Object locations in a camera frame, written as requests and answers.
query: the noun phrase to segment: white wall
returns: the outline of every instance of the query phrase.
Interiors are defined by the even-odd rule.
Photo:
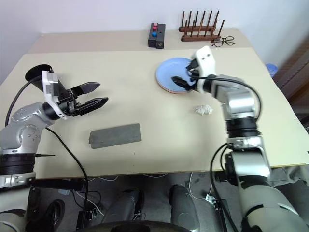
[[[309,34],[308,0],[0,0],[0,80],[39,33],[176,29],[183,10],[220,10],[225,27],[239,28],[265,62],[282,65]]]

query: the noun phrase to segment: beige table surface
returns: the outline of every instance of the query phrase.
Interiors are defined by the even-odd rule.
[[[155,80],[156,68],[162,61],[173,57],[190,58],[195,51],[155,49],[24,55],[0,86],[0,121],[4,122],[9,104],[25,83],[27,70],[47,63],[67,88],[87,81],[101,83],[95,92],[81,96],[80,102],[95,97],[110,98],[94,112],[67,121],[58,120],[51,126],[89,176],[209,170],[213,153],[226,142],[219,102],[209,94],[168,93]],[[212,52],[218,74],[240,77],[260,93],[264,107],[258,125],[270,165],[309,163],[309,136],[255,51],[249,47],[231,47]],[[14,111],[38,101],[44,101],[43,93],[29,86]],[[202,104],[209,104],[213,114],[194,113],[194,108]],[[131,123],[140,123],[141,142],[90,148],[91,131]],[[42,133],[38,153],[56,154],[36,159],[38,178],[83,176],[75,161],[48,131]],[[218,159],[214,167],[220,169]]]

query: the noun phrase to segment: eyeglasses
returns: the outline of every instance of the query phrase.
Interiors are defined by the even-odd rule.
[[[212,46],[216,46],[216,47],[221,47],[223,45],[223,43],[225,42],[227,45],[232,46],[234,45],[234,37],[233,36],[227,36],[225,38],[218,38],[212,41],[213,44]]]

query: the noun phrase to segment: black cable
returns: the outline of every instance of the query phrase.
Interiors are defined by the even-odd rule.
[[[218,154],[218,152],[219,152],[223,147],[225,147],[225,146],[227,146],[227,143],[225,143],[225,144],[223,144],[221,147],[219,147],[218,150],[214,153],[214,155],[213,155],[213,157],[212,157],[212,159],[211,159],[210,178],[211,178],[211,183],[212,183],[212,186],[213,186],[213,190],[214,190],[214,192],[215,192],[215,194],[216,194],[217,200],[220,202],[221,207],[223,208],[223,211],[225,212],[225,215],[226,215],[228,221],[230,222],[230,224],[231,224],[231,226],[232,226],[234,232],[238,232],[238,230],[237,230],[237,228],[236,228],[236,226],[235,226],[235,224],[234,224],[234,222],[233,222],[233,219],[231,218],[231,216],[230,216],[228,210],[226,209],[226,207],[225,207],[225,205],[224,205],[224,203],[223,203],[223,201],[222,201],[222,199],[221,199],[221,197],[220,197],[220,195],[219,195],[219,193],[218,193],[218,190],[217,190],[217,188],[216,188],[216,185],[215,185],[215,183],[214,183],[214,178],[213,178],[213,175],[212,175],[212,165],[213,165],[214,158],[216,157],[216,155]]]
[[[73,190],[70,190],[70,192],[72,193],[73,198],[74,198],[74,201],[75,201],[75,203],[77,204],[77,206],[80,207],[80,208],[82,209],[83,207],[80,206],[80,205],[77,203],[77,201],[76,201],[75,194],[74,194]]]
[[[225,171],[225,169],[224,169],[224,167],[223,167],[223,165],[222,165],[222,157],[223,157],[223,154],[224,154],[224,152],[225,152],[226,150],[227,150],[227,146],[224,148],[224,150],[222,151],[221,156],[220,156],[220,165],[221,165],[221,168],[222,168],[223,171]]]
[[[101,193],[99,193],[98,191],[88,191],[88,193],[91,193],[91,192],[95,192],[95,193],[97,193],[98,195],[99,195],[99,201],[98,201],[98,203],[97,203],[97,207],[98,207],[98,205],[100,204],[100,202],[101,202],[101,200],[102,200],[102,196],[101,196]]]
[[[11,112],[12,112],[12,110],[13,110],[13,107],[14,107],[14,105],[15,105],[15,103],[16,103],[18,97],[19,97],[19,95],[24,91],[24,89],[25,89],[28,85],[30,85],[32,82],[38,81],[38,80],[40,80],[40,79],[41,79],[41,77],[40,77],[40,76],[37,76],[37,77],[33,78],[32,80],[28,81],[27,83],[24,84],[24,86],[21,87],[21,89],[20,89],[20,90],[18,91],[18,93],[15,95],[15,97],[14,97],[14,99],[13,99],[13,101],[12,101],[10,107],[9,107],[8,113],[6,114],[6,117],[5,117],[5,124],[4,124],[5,126],[7,126],[7,125],[9,124]]]
[[[79,162],[79,160],[76,158],[76,156],[70,151],[70,149],[66,146],[66,144],[63,142],[63,140],[60,138],[60,136],[54,132],[53,130],[46,128],[49,132],[53,133],[57,139],[61,142],[61,144],[64,146],[64,148],[67,150],[67,152],[73,157],[73,159],[75,159],[75,161],[77,162],[78,166],[81,168],[83,174],[84,174],[84,178],[85,178],[85,199],[84,199],[84,207],[83,207],[83,220],[82,220],[82,228],[84,228],[84,222],[85,222],[85,217],[86,217],[86,206],[87,206],[87,198],[88,198],[88,187],[89,187],[89,183],[88,183],[88,176],[87,173],[84,169],[84,167],[82,166],[82,164]]]
[[[259,111],[258,111],[258,114],[256,116],[256,121],[258,121],[260,115],[261,115],[261,111],[262,111],[262,100],[260,98],[260,95],[257,93],[257,91],[251,87],[250,85],[244,83],[244,82],[241,82],[241,81],[237,81],[237,80],[233,80],[233,79],[225,79],[225,78],[219,78],[219,77],[199,77],[199,76],[194,76],[194,75],[190,75],[190,77],[193,79],[193,80],[212,80],[212,81],[226,81],[226,82],[233,82],[233,83],[236,83],[236,84],[239,84],[239,85],[242,85],[242,86],[245,86],[247,87],[248,89],[252,90],[253,93],[255,93],[256,97],[257,97],[257,100],[259,102]]]

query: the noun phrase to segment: wooden rack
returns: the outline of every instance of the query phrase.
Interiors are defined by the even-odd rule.
[[[214,23],[212,26],[209,25],[211,21],[211,15],[212,11],[210,12],[207,25],[203,26],[204,18],[205,18],[205,13],[204,11],[203,16],[200,20],[199,26],[197,26],[197,17],[198,17],[198,11],[196,13],[195,19],[193,20],[192,25],[190,25],[190,20],[191,20],[191,14],[192,11],[190,11],[189,14],[189,19],[185,21],[185,25],[183,26],[183,21],[184,21],[184,11],[183,11],[183,17],[182,17],[182,25],[179,27],[179,31],[183,32],[182,36],[182,41],[187,42],[187,41],[213,41],[218,38],[220,38],[220,33],[224,24],[224,20],[222,21],[220,30],[218,35],[214,35],[214,31],[216,30],[216,25],[218,22],[218,15],[219,11],[217,12],[216,18],[214,20]]]

